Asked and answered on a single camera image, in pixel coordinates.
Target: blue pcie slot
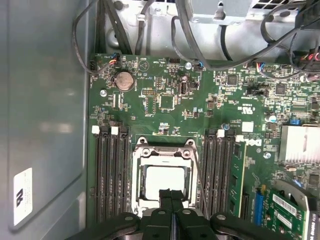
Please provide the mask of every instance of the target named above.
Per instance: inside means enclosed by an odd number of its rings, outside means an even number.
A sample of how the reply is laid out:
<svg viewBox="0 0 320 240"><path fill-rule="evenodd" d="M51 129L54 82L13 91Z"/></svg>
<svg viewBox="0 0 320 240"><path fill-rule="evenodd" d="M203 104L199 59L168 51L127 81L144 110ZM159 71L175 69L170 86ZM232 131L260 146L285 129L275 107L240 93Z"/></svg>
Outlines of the blue pcie slot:
<svg viewBox="0 0 320 240"><path fill-rule="evenodd" d="M260 191L257 191L255 193L254 216L253 216L253 223L256 224L257 226L262 225L263 208L264 208L264 196L261 194Z"/></svg>

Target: black cable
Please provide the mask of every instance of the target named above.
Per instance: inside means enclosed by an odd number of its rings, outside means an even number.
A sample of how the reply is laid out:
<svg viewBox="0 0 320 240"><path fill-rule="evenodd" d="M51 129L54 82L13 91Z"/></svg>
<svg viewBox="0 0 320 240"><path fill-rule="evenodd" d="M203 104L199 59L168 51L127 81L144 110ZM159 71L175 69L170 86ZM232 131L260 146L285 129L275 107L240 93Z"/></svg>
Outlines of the black cable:
<svg viewBox="0 0 320 240"><path fill-rule="evenodd" d="M126 34L125 28L117 14L117 10L114 6L112 0L102 0L104 4L104 8L110 18L110 22L112 24L115 37L119 43L120 50L122 54L132 55L132 50L130 47L130 42L128 40L128 36Z"/></svg>
<svg viewBox="0 0 320 240"><path fill-rule="evenodd" d="M319 52L319 43L318 41L316 42L316 46L315 46L315 49L314 49L314 54L313 54L313 58L309 61L309 63L304 66L304 67L299 67L297 66L295 63L294 63L294 60L293 60L293 55L294 55L294 44L295 44L295 41L297 39L297 34L295 34L291 40L291 43L290 43L290 64L293 66L294 69L296 69L297 71L299 72L302 72L302 73L305 73L305 74L320 74L320 71L317 71L317 70L307 70L307 68L312 64L312 62L315 60L316 58L316 54Z"/></svg>
<svg viewBox="0 0 320 240"><path fill-rule="evenodd" d="M190 48L194 51L196 57L200 60L200 62L202 62L204 64L204 66L208 70L211 70L211 71L222 71L222 70L226 70L226 69L235 68L239 65L249 63L249 62L253 61L254 59L258 59L258 58L264 56L265 54L267 54L268 52L270 52L271 50L273 50L274 48L276 48L277 46L279 46L283 41L285 41L287 38L291 37L292 35L294 35L295 33L297 33L299 31L299 29L292 29L291 31L287 32L285 35L280 37L276 42L270 44L269 46L260 50L259 52L255 53L251 56L245 57L241 60L226 63L226 64L211 66L211 65L209 65L209 63L205 59L204 55L202 54L201 50L199 49L199 46L198 46L198 44L195 40L195 37L192 33L189 19L188 19L188 15L187 15L186 6L185 6L185 1L184 0L176 0L175 4L177 7L178 16L179 16L179 20L180 20L180 23L182 26L182 30L184 32L184 35L186 37L186 40L187 40Z"/></svg>
<svg viewBox="0 0 320 240"><path fill-rule="evenodd" d="M268 44L272 44L274 43L276 40L274 40L268 33L267 31L267 27L266 27L266 23L269 19L270 16L272 16L274 13L282 11L282 10L287 10L287 9L291 9L291 8L298 8L298 7L302 7L306 4L305 1L299 1L299 2L293 2L293 3L288 3L285 5L280 5L276 8L274 8L273 10L271 10L262 20L261 22L261 26L260 26L260 31L261 31L261 35L263 37L263 39L268 43ZM278 48L281 49L285 49L287 52L289 52L289 48L286 47L285 45L279 45Z"/></svg>
<svg viewBox="0 0 320 240"><path fill-rule="evenodd" d="M179 50L177 44L176 44L176 24L175 24L175 20L178 20L179 18L177 16L174 16L171 19L171 44L173 47L173 50L175 51L175 53L179 56L179 58L181 58L182 60L185 60L186 62L198 65L200 62L198 60L194 60L191 58L187 58L185 57Z"/></svg>
<svg viewBox="0 0 320 240"><path fill-rule="evenodd" d="M228 52L227 45L226 45L226 31L227 25L220 25L221 26L221 33L220 33L220 44L222 48L223 55L228 61L232 61L232 58Z"/></svg>
<svg viewBox="0 0 320 240"><path fill-rule="evenodd" d="M146 2L146 4L144 5L144 7L141 10L141 15L146 15L148 9L150 8L150 6L155 2L156 0L148 0ZM144 41L144 35L145 35L145 26L146 26L146 22L144 21L139 21L139 26L138 26L138 39L136 40L136 45L135 45L135 50L134 50L134 54L135 55L141 55L141 51L142 51L142 43Z"/></svg>
<svg viewBox="0 0 320 240"><path fill-rule="evenodd" d="M290 79L290 78L294 78L294 77L300 75L301 73L306 73L306 74L317 74L317 73L320 73L320 72L317 72L317 71L306 70L315 61L316 55L317 55L317 53L319 53L319 42L318 42L318 40L315 41L315 48L314 48L314 53L313 53L312 59L310 59L309 62L305 66L300 68L300 67L296 66L293 63L293 46L294 46L294 42L296 41L296 38L297 38L297 33L293 36L293 38L291 40L291 44L290 44L290 48L289 48L289 50L290 50L289 57L290 57L291 66L294 69L298 70L298 72L293 73L293 74L288 75L288 76L275 77L275 76L267 75L265 72L263 72L262 71L263 67L262 67L260 69L260 72L259 72L260 75L264 76L265 78L272 79L272 80L287 80L287 79Z"/></svg>
<svg viewBox="0 0 320 240"><path fill-rule="evenodd" d="M83 67L84 70L86 70L88 73L90 74L94 74L94 75L98 75L98 74L102 74L108 67L109 67L109 63L107 63L106 65L104 65L100 70L98 71L93 71L90 70L86 64L84 63L80 51L79 51L79 45L78 45L78 41L77 41L77 25L80 21L80 19L89 11L89 9L95 4L97 3L99 0L93 0L92 2L89 3L89 5L83 10L83 12L80 13L79 16L76 17L76 19L73 21L72 23L72 44L75 50L75 54L81 64L81 66Z"/></svg>

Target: logo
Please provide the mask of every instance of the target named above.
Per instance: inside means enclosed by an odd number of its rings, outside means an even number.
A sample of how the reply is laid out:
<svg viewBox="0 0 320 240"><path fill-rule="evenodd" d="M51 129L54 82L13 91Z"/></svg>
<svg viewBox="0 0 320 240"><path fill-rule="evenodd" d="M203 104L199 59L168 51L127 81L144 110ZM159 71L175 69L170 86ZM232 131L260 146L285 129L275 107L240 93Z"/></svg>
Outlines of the logo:
<svg viewBox="0 0 320 240"><path fill-rule="evenodd" d="M258 146L261 147L262 145L262 140L261 139L244 139L246 145L250 145L250 146Z"/></svg>
<svg viewBox="0 0 320 240"><path fill-rule="evenodd" d="M21 188L21 190L16 194L16 207L18 207L22 202L22 200L24 199L23 195L24 195L24 190Z"/></svg>
<svg viewBox="0 0 320 240"><path fill-rule="evenodd" d="M256 109L251 106L238 106L238 110L242 111L242 114L252 115Z"/></svg>

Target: green circuit board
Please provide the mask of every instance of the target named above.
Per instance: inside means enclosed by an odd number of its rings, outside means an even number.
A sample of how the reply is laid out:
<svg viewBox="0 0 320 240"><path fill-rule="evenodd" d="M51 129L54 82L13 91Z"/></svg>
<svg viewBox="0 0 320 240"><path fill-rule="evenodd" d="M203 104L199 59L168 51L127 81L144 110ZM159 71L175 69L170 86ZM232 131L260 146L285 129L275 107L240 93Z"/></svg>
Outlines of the green circuit board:
<svg viewBox="0 0 320 240"><path fill-rule="evenodd" d="M99 69L111 59L110 55L97 54L94 62ZM297 164L292 171L278 159L282 125L290 120L299 120L301 124L319 120L318 111L310 107L311 98L317 99L320 93L317 83L306 82L305 76L282 81L267 79L257 72L256 66L209 71L199 65L186 68L185 63L172 58L122 55L104 74L90 76L88 226L97 222L98 214L96 159L99 146L91 129L115 123L126 127L123 131L128 135L129 162L125 166L128 171L140 136L156 145L178 145L193 139L202 156L206 130L229 126L237 136L237 157L233 156L230 163L235 181L229 188L233 206L228 206L228 211L240 217L243 193L246 193L249 221L254 217L257 188L271 186L275 179L299 180L304 188L319 196L319 178L318 182L310 183L311 175L320 174L318 164ZM264 71L275 76L293 73L290 66L279 64L267 64ZM134 79L128 91L119 90L114 83L115 76L121 72L129 73ZM276 116L275 123L266 121L270 115ZM271 157L265 158L266 152ZM125 183L129 194L130 181ZM124 209L130 211L129 205Z"/></svg>

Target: heatsink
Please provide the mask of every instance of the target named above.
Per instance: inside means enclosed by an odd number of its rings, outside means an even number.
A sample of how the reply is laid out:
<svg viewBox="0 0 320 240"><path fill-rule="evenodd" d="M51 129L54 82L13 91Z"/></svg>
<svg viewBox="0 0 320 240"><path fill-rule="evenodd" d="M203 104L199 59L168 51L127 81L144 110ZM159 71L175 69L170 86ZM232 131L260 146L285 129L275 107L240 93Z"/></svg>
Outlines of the heatsink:
<svg viewBox="0 0 320 240"><path fill-rule="evenodd" d="M282 126L279 160L286 163L320 163L320 127Z"/></svg>

